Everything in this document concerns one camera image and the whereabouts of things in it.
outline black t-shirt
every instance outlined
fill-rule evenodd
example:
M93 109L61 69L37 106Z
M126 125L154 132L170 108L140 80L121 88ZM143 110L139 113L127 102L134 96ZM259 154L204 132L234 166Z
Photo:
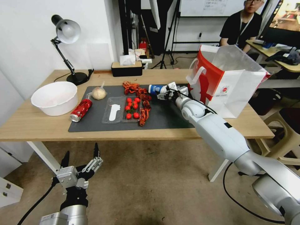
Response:
M262 24L262 16L258 15L257 13L254 13L253 19L247 26L246 30L242 33L239 40L238 37L241 33L241 31L246 26L246 23L242 23L242 29L240 30L241 25L241 12L237 12L226 20L223 29L221 31L220 37L221 38L228 38L227 43L229 45L234 45L237 43L238 40L238 46L239 48L243 49L246 45L246 40L248 40L250 37L256 37L258 36L260 26Z

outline gray desk mat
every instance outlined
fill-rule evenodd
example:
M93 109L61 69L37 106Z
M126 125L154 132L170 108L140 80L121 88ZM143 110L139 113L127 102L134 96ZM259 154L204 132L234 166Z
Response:
M148 89L149 85L141 85L142 88ZM84 96L90 93L95 86L87 87ZM89 108L87 114L80 122L72 122L69 127L69 132L89 132L89 131L118 131L118 130L148 130L148 129L167 129L167 128L193 128L186 121L180 110L170 101L158 100L152 96L150 105L149 119L143 127L138 125L138 122L120 122L116 124L103 124L102 118L105 112L107 100L109 97L125 96L123 86L105 86L107 96L102 100L92 100L93 105Z

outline chair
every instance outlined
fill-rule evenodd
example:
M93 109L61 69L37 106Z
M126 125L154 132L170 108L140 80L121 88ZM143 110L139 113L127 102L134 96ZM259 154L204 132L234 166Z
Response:
M256 139L262 155L276 158L283 164L300 166L299 158L285 157L294 147L300 145L300 108L284 108L264 120L267 125L273 121L277 121L282 125L284 137L273 147L269 147L264 139Z

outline red soda can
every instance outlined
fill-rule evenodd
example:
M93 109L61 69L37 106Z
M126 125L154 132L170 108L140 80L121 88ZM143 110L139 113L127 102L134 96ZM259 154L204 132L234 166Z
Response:
M88 98L83 99L79 105L71 112L70 119L73 122L79 122L92 106L92 101Z

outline lanyard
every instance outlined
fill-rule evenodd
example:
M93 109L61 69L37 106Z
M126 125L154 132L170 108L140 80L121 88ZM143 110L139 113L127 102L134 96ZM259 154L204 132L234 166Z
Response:
M240 36L244 33L244 31L246 30L246 28L248 27L249 23L251 22L251 20L253 19L254 14L252 15L251 19L248 21L248 23L246 24L246 26L244 27L244 29L241 31L242 29L242 23L243 23L243 17L242 17L242 13L241 13L241 23L240 23L240 34L237 38L237 44L238 44L238 40L240 39Z

